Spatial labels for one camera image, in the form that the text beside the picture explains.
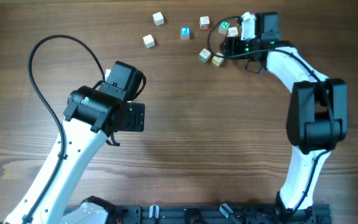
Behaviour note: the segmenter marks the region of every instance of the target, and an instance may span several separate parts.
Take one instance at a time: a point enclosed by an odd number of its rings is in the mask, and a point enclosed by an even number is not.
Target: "toy block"
[[[144,45],[146,45],[147,48],[151,48],[155,45],[154,39],[151,34],[143,37]]]
[[[239,31],[237,30],[236,27],[230,27],[227,30],[227,36],[228,37],[238,37],[239,36]]]
[[[221,54],[221,53],[219,53],[219,52],[217,52],[216,53],[216,55],[220,55],[220,56],[223,56],[223,54]],[[216,65],[216,66],[220,66],[222,63],[223,63],[223,58],[221,58],[221,57],[218,57],[218,56],[214,56],[213,58],[212,58],[212,63],[214,64],[214,65]]]
[[[208,59],[210,58],[210,56],[211,56],[211,52],[209,52],[209,50],[207,50],[207,49],[204,49],[200,53],[200,60],[202,62],[206,63],[208,61]]]
[[[164,23],[164,17],[162,16],[161,12],[153,14],[153,21],[156,26],[159,26]]]
[[[200,28],[209,29],[209,16],[200,17]]]
[[[226,35],[229,27],[230,23],[222,22],[221,25],[219,25],[219,33]]]
[[[180,38],[182,40],[190,39],[190,27],[182,27],[180,30]]]

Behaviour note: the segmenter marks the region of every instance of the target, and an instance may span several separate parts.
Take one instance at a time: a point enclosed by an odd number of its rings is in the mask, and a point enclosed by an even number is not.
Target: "wood grain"
[[[156,27],[158,11],[165,24]],[[283,38],[314,68],[347,82],[348,137],[324,166],[314,200],[331,205],[334,223],[358,223],[358,1],[296,0],[0,4],[0,221],[57,135],[27,74],[32,47],[52,34],[79,38],[103,68],[121,60],[147,75],[137,100],[146,104],[145,131],[119,133],[121,147],[104,146],[70,204],[90,195],[141,205],[274,202],[291,154],[289,93],[269,72],[245,71],[243,61],[217,68],[198,60],[207,36],[199,18],[208,15],[214,24],[245,11],[278,11]],[[181,26],[191,27],[191,40],[180,40]],[[156,47],[145,48],[147,34]],[[215,49],[222,38],[214,34]],[[39,49],[34,76],[60,119],[68,94],[100,79],[90,55],[69,40]]]

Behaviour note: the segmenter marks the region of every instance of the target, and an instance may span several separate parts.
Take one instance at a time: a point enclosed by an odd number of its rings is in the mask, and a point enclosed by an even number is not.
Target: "cube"
[[[204,49],[200,53],[200,60],[202,62],[206,63],[208,61],[208,59],[210,58],[210,56],[211,56],[211,52],[209,52],[209,50],[207,50],[207,49]]]
[[[217,52],[216,55],[223,56],[223,54],[221,54],[219,52]],[[224,59],[221,58],[221,57],[217,57],[216,55],[212,58],[212,64],[214,64],[214,65],[219,67],[223,63]]]
[[[227,30],[227,36],[228,37],[238,37],[239,36],[239,31],[237,30],[236,27],[230,27]]]
[[[151,48],[155,45],[154,39],[151,34],[143,37],[144,45],[146,45],[147,48]]]
[[[209,16],[200,17],[200,28],[209,29]]]
[[[221,25],[219,26],[219,32],[221,34],[226,35],[227,34],[227,30],[230,27],[230,23],[228,22],[222,22]]]
[[[161,12],[153,14],[153,21],[156,26],[159,26],[164,23],[164,17],[162,16]]]
[[[182,27],[181,28],[180,38],[182,40],[190,40],[190,27]]]

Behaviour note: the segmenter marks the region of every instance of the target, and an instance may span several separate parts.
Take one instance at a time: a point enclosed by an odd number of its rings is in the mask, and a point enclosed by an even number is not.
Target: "wooden table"
[[[158,11],[165,23],[156,27]],[[348,136],[324,165],[314,201],[331,205],[334,223],[358,223],[358,1],[296,0],[1,4],[0,221],[57,136],[27,74],[32,47],[52,34],[79,38],[103,68],[121,60],[148,79],[137,100],[146,104],[145,131],[119,133],[121,147],[100,149],[70,204],[90,195],[116,204],[273,203],[290,162],[289,92],[269,72],[245,71],[245,61],[218,68],[198,59],[208,33],[200,16],[214,24],[246,11],[278,11],[282,38],[315,69],[347,82]],[[180,40],[181,26],[191,27],[191,40]],[[147,34],[156,47],[145,48]],[[222,39],[214,34],[215,49]],[[69,93],[101,78],[88,52],[63,39],[40,48],[34,76],[60,119]]]

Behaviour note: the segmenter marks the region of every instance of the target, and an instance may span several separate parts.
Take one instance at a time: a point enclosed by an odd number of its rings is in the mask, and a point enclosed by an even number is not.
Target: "robotic arm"
[[[34,183],[5,223],[148,224],[158,223],[161,219],[164,219],[162,223],[186,224],[312,223],[317,220],[331,223],[322,219],[328,208],[313,205],[313,191],[325,160],[336,142],[346,137],[346,84],[341,79],[329,79],[313,70],[290,42],[280,40],[277,13],[247,12],[239,17],[239,24],[242,25],[242,36],[226,37],[220,46],[222,57],[247,59],[247,65],[260,62],[261,70],[276,75],[291,92],[287,135],[293,145],[292,157],[287,179],[275,204],[243,207],[223,204],[217,208],[160,208],[153,205],[144,208],[114,205],[90,197],[79,209],[62,218],[82,173],[108,137],[113,145],[119,146],[114,140],[114,132],[144,130],[145,106],[128,101],[137,97],[139,92],[136,91],[141,80],[145,85],[145,77],[136,68],[116,62],[106,81],[100,83],[99,90],[83,86],[70,94],[63,121],[66,142],[60,142],[60,135],[57,136]],[[317,112],[316,105],[326,107],[326,110]],[[61,144],[67,145],[65,155],[59,153]],[[46,194],[36,204],[59,157],[63,162]],[[321,209],[323,215],[318,217]]]

